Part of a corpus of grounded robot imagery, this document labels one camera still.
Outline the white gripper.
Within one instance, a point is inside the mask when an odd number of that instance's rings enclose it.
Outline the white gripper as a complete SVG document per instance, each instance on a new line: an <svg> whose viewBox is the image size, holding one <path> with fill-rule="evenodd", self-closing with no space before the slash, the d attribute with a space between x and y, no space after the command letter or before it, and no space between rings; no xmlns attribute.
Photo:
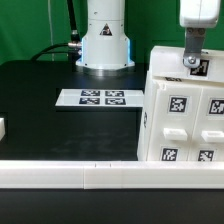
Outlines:
<svg viewBox="0 0 224 224"><path fill-rule="evenodd" d="M180 0L179 21L186 28L183 53L185 67L197 68L200 65L206 34L204 28L217 25L220 6L221 0Z"/></svg>

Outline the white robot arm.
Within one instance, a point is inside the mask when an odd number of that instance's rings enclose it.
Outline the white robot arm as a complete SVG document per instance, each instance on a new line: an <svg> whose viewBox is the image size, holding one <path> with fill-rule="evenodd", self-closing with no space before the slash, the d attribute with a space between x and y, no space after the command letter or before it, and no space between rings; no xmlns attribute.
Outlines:
<svg viewBox="0 0 224 224"><path fill-rule="evenodd" d="M125 34L125 3L128 0L87 0L88 29L81 40L78 66L92 73L113 73L133 67L131 43ZM197 68L205 33L218 22L221 0L180 0L179 23L185 28L182 61Z"/></svg>

